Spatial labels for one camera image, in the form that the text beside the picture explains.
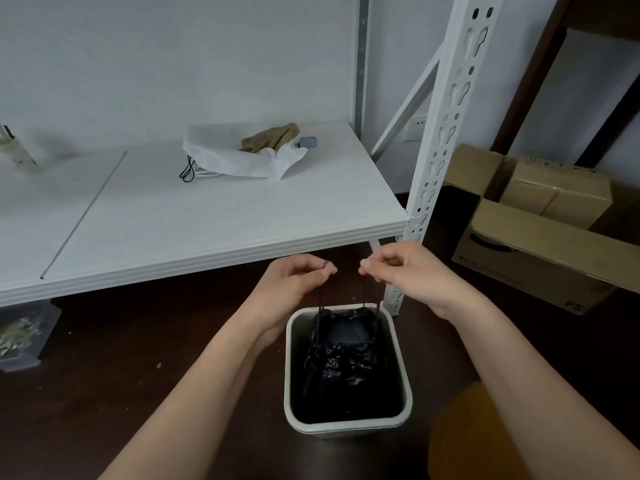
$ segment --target black cord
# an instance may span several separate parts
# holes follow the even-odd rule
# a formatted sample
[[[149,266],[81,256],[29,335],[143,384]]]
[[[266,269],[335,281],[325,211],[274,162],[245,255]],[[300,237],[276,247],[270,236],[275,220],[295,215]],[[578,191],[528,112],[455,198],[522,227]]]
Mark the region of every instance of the black cord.
[[[184,170],[182,170],[180,174],[180,178],[182,179],[182,181],[187,184],[196,177],[196,172],[193,169],[194,163],[195,160],[187,155],[187,166],[184,168]]]

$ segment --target white trash can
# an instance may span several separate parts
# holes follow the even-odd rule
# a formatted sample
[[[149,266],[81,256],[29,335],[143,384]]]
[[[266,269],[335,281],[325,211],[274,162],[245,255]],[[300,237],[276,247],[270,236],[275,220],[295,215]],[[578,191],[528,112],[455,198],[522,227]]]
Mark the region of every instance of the white trash can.
[[[366,303],[367,308],[375,311],[375,303]],[[338,306],[325,306],[325,309],[332,312],[345,312],[347,310],[353,310],[361,308],[362,304],[357,303],[355,305],[338,305]],[[406,371],[404,369],[404,362],[402,360],[402,354],[400,354],[400,347],[398,346],[398,339],[396,337],[396,329],[394,322],[391,319],[391,315],[384,308],[380,307],[380,323],[383,327],[383,336],[388,340],[387,347],[393,348],[396,352],[397,361],[397,382],[398,387],[401,388],[404,407],[400,414],[391,418],[373,418],[373,419],[361,419],[356,421],[335,421],[325,423],[303,423],[298,420],[293,414],[291,408],[291,382],[292,382],[292,358],[300,357],[300,346],[308,345],[308,339],[311,336],[311,332],[314,328],[314,317],[318,313],[318,308],[302,308],[295,312],[289,322],[287,323],[287,348],[285,355],[285,372],[284,372],[284,413],[292,427],[300,433],[308,435],[316,435],[323,438],[335,438],[338,436],[355,436],[372,433],[378,429],[396,428],[404,423],[409,414],[411,414],[411,408],[413,406],[413,396],[411,394],[411,387],[409,386],[409,379],[407,379]]]

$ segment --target hand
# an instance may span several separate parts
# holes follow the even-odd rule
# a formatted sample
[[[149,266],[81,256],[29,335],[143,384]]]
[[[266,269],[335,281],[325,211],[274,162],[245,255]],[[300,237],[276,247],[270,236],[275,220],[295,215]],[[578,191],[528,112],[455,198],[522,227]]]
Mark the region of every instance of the hand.
[[[394,242],[380,247],[360,262],[358,272],[396,286],[447,320],[457,305],[479,294],[416,241]]]
[[[338,268],[311,254],[273,261],[238,310],[257,327],[260,348],[271,345],[284,330],[292,311],[309,291],[322,286]]]

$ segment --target plastic storage box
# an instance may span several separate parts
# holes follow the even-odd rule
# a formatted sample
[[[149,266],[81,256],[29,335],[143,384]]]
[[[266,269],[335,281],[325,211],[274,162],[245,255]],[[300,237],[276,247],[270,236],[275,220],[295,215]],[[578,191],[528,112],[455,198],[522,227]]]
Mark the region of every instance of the plastic storage box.
[[[60,309],[49,300],[34,301],[20,305],[0,308],[0,334],[6,327],[23,319],[23,328],[31,329],[25,340],[16,339],[14,343],[22,343],[18,348],[7,350],[0,357],[0,370],[5,372],[20,371],[35,367],[40,363],[38,355],[44,348],[53,327],[55,327]]]
[[[374,303],[366,303],[366,307],[375,310],[376,305]],[[343,312],[352,310],[354,308],[362,307],[361,303],[355,305],[338,305],[338,306],[325,306],[327,310],[334,312]],[[287,323],[287,348],[285,355],[285,372],[284,372],[284,413],[294,429],[300,433],[306,433],[309,435],[317,435],[322,438],[334,438],[339,436],[355,436],[366,433],[371,433],[378,429],[396,428],[404,423],[413,407],[413,396],[411,394],[411,387],[409,386],[409,379],[407,379],[406,371],[404,370],[404,362],[402,360],[402,354],[400,354],[400,347],[398,346],[398,340],[396,337],[396,329],[394,322],[391,320],[391,315],[384,308],[380,307],[381,324],[384,330],[384,336],[388,340],[387,346],[393,348],[396,352],[397,360],[397,375],[398,375],[398,387],[402,389],[402,397],[404,407],[400,414],[391,418],[377,418],[377,419],[362,419],[357,421],[335,421],[325,423],[307,424],[299,421],[293,414],[291,408],[291,389],[292,380],[292,358],[300,356],[300,347],[308,346],[308,339],[314,327],[314,317],[318,312],[317,307],[303,308],[295,312],[289,322]]]

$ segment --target black garbage bag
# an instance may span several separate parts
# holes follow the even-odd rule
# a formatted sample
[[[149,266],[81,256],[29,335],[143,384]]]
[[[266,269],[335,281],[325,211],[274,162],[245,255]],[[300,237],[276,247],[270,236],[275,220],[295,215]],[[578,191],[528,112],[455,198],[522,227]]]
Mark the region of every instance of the black garbage bag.
[[[369,308],[315,318],[298,384],[296,416],[305,423],[396,416],[403,399],[396,355]]]

